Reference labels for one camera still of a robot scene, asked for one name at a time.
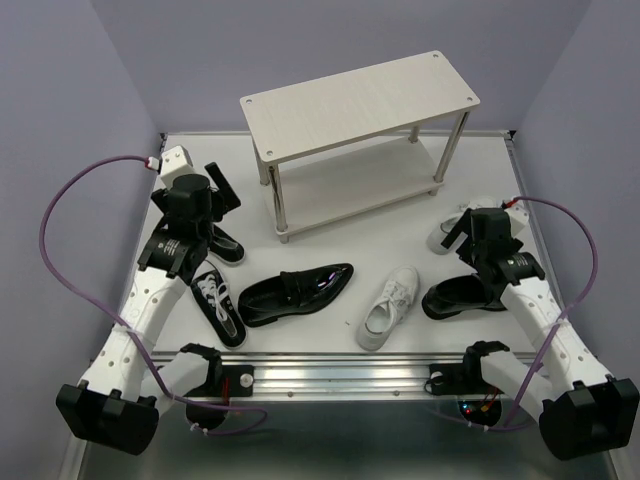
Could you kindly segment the black loafer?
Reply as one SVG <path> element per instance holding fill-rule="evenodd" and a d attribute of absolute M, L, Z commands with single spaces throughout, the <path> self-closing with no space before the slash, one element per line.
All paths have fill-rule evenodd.
<path fill-rule="evenodd" d="M 471 310 L 506 310 L 497 297 L 485 290 L 477 275 L 454 277 L 432 286 L 422 298 L 421 306 L 432 320 L 444 320 Z"/>
<path fill-rule="evenodd" d="M 349 263 L 324 265 L 303 271 L 282 271 L 241 292 L 238 311 L 250 328 L 281 317 L 314 314 L 332 303 L 354 274 Z"/>

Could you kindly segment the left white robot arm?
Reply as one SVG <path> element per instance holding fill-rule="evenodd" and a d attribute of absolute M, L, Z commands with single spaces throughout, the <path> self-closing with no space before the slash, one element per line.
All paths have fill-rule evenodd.
<path fill-rule="evenodd" d="M 178 175 L 153 193 L 163 216 L 138 259 L 133 290 L 101 352 L 56 406 L 73 435 L 131 455 L 150 444 L 161 415 L 196 389 L 224 387 L 219 352 L 189 343 L 158 371 L 150 353 L 177 301 L 209 253 L 213 225 L 241 204 L 216 163 Z"/>

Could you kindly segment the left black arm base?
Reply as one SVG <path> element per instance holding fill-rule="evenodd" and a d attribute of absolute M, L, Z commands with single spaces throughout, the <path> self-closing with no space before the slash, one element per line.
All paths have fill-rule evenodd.
<path fill-rule="evenodd" d="M 223 366 L 219 379 L 206 381 L 189 391 L 186 396 L 200 400 L 211 397 L 215 403 L 229 405 L 232 398 L 252 396 L 253 373 L 254 367 L 251 365 Z M 231 418 L 231 413 L 188 405 L 185 407 L 185 416 L 190 423 L 199 427 L 218 429 Z"/>

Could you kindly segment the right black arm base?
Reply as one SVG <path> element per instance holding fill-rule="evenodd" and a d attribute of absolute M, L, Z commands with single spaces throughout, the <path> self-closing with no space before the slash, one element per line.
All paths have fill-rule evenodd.
<path fill-rule="evenodd" d="M 502 392 L 482 379 L 468 377 L 461 363 L 429 366 L 424 389 L 434 396 L 455 396 L 461 419 L 482 427 L 496 427 L 502 416 Z"/>

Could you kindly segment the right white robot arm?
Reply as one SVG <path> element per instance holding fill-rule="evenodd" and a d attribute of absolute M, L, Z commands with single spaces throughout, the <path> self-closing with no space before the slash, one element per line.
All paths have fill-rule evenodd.
<path fill-rule="evenodd" d="M 434 395 L 496 390 L 509 397 L 511 415 L 524 411 L 559 460 L 623 448 L 639 408 L 639 390 L 616 378 L 587 348 L 560 308 L 546 273 L 516 237 L 526 223 L 512 203 L 468 207 L 434 236 L 431 248 L 456 252 L 472 268 L 431 287 L 425 314 L 443 320 L 472 310 L 507 311 L 524 331 L 536 357 L 517 359 L 500 341 L 477 341 L 458 364 L 440 369 L 428 383 Z"/>

